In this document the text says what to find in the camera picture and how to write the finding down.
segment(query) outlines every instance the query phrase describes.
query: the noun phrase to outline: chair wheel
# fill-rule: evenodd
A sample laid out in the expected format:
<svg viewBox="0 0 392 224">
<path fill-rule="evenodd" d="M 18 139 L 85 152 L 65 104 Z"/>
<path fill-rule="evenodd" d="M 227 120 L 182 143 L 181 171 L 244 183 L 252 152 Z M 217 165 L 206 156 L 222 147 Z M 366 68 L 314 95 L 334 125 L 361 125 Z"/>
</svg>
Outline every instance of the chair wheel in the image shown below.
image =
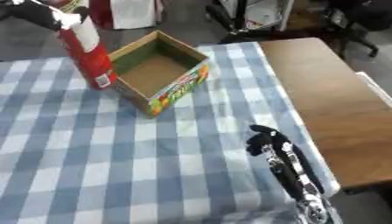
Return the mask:
<svg viewBox="0 0 392 224">
<path fill-rule="evenodd" d="M 373 50 L 373 51 L 369 54 L 369 57 L 370 57 L 370 58 L 375 58 L 375 57 L 377 56 L 377 54 L 378 54 L 378 50 Z"/>
</svg>

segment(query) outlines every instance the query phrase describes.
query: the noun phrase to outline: white label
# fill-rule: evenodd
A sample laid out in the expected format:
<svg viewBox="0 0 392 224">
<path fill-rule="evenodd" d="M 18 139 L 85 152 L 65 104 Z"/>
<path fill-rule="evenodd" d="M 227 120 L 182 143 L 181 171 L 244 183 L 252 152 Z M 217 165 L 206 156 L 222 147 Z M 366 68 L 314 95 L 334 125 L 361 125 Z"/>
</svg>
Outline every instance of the white label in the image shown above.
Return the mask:
<svg viewBox="0 0 392 224">
<path fill-rule="evenodd" d="M 95 81 L 98 84 L 98 86 L 100 86 L 100 88 L 105 88 L 108 85 L 110 85 L 110 79 L 106 74 L 96 77 Z"/>
<path fill-rule="evenodd" d="M 80 41 L 85 53 L 93 51 L 100 43 L 100 37 L 96 31 L 91 17 L 87 17 L 83 24 L 72 27 L 76 38 Z"/>
</svg>

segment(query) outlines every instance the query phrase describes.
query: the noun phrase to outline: white paper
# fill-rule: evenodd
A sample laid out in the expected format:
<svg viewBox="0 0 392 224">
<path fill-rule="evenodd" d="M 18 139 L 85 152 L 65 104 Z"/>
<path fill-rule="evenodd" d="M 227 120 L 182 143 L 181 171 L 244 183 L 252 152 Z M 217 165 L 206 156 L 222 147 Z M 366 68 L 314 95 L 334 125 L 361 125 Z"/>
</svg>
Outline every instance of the white paper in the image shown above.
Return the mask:
<svg viewBox="0 0 392 224">
<path fill-rule="evenodd" d="M 115 29 L 135 29 L 156 24 L 155 0 L 111 0 Z"/>
</svg>

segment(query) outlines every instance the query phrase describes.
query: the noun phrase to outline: colorful box print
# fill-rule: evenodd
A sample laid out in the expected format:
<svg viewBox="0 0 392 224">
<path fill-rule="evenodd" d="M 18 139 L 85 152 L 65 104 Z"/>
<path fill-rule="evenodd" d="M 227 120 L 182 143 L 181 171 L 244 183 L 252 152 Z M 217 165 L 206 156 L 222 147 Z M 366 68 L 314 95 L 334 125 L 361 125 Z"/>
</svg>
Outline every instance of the colorful box print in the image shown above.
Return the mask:
<svg viewBox="0 0 392 224">
<path fill-rule="evenodd" d="M 158 116 L 164 109 L 171 106 L 176 100 L 188 92 L 193 91 L 208 77 L 208 64 L 195 67 L 190 73 L 184 74 L 166 87 L 159 94 L 150 98 L 150 114 Z"/>
</svg>

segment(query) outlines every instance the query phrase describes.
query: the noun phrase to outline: table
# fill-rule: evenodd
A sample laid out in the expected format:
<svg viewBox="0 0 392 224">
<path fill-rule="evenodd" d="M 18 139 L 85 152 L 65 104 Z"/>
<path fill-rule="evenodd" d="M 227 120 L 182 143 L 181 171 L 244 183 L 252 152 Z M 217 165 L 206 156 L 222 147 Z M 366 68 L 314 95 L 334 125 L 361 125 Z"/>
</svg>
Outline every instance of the table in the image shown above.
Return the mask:
<svg viewBox="0 0 392 224">
<path fill-rule="evenodd" d="M 0 63 L 0 222 L 290 223 L 287 194 L 244 149 L 252 123 L 289 136 L 336 193 L 258 44 L 200 50 L 210 77 L 157 119 L 87 88 L 70 59 Z"/>
<path fill-rule="evenodd" d="M 262 49 L 343 187 L 392 180 L 392 112 L 316 38 Z"/>
</svg>

